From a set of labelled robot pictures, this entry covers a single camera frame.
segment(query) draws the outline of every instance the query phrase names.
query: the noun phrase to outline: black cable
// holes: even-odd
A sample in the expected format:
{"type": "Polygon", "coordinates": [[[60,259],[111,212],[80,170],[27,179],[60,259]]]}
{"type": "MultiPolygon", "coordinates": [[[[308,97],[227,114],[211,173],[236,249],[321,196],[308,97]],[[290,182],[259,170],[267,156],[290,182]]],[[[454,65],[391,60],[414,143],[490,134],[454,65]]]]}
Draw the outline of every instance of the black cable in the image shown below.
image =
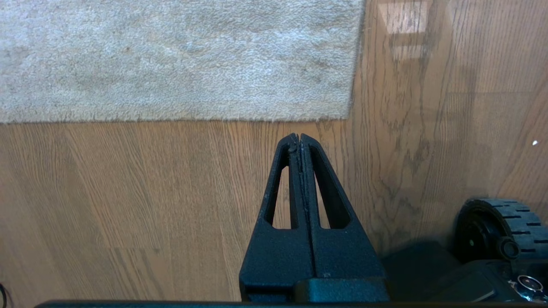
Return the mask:
{"type": "Polygon", "coordinates": [[[4,286],[0,283],[0,293],[2,293],[2,308],[5,308],[8,305],[8,296],[5,293],[4,286]]]}

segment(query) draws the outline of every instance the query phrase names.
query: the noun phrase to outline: wooden floor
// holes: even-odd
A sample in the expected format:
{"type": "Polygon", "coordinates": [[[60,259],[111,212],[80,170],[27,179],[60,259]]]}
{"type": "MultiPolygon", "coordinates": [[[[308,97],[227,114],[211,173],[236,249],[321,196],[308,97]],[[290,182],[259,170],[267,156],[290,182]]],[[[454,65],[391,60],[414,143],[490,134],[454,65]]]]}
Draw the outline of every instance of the wooden floor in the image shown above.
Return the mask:
{"type": "Polygon", "coordinates": [[[367,2],[346,121],[0,126],[0,281],[14,307],[239,300],[291,132],[322,143],[381,254],[447,240],[471,196],[516,198],[547,221],[548,1],[367,2]]]}

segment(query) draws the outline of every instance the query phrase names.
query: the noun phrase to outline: wood grain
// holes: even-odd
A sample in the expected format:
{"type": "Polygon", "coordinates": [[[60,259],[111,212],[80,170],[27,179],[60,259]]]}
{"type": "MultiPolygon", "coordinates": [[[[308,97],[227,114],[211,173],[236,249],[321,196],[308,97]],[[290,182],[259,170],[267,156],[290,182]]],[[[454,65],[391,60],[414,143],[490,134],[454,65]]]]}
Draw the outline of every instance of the wood grain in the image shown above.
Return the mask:
{"type": "Polygon", "coordinates": [[[368,1],[345,121],[0,126],[0,281],[17,307],[239,300],[291,132],[321,142],[380,254],[445,242],[471,196],[548,222],[547,13],[545,0],[368,1]]]}

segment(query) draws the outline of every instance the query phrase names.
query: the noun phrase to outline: hardwood floor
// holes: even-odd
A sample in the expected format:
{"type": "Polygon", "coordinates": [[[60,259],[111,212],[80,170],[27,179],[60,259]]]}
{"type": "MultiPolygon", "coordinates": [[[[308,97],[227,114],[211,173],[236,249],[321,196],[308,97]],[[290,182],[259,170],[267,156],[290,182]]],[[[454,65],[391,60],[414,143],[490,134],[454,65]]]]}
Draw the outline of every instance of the hardwood floor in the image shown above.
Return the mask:
{"type": "Polygon", "coordinates": [[[446,241],[471,196],[516,198],[548,222],[548,2],[367,6],[345,121],[0,126],[0,281],[14,306],[239,300],[291,132],[321,142],[380,254],[446,241]]]}

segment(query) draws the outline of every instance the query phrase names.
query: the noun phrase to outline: white rug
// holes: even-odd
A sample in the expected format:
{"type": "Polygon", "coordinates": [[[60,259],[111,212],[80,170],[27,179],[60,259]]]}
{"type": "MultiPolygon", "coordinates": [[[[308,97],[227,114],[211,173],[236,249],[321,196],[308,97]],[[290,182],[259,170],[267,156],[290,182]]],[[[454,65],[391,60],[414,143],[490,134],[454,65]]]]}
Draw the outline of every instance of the white rug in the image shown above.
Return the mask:
{"type": "Polygon", "coordinates": [[[0,122],[345,118],[363,0],[5,0],[0,122]]]}

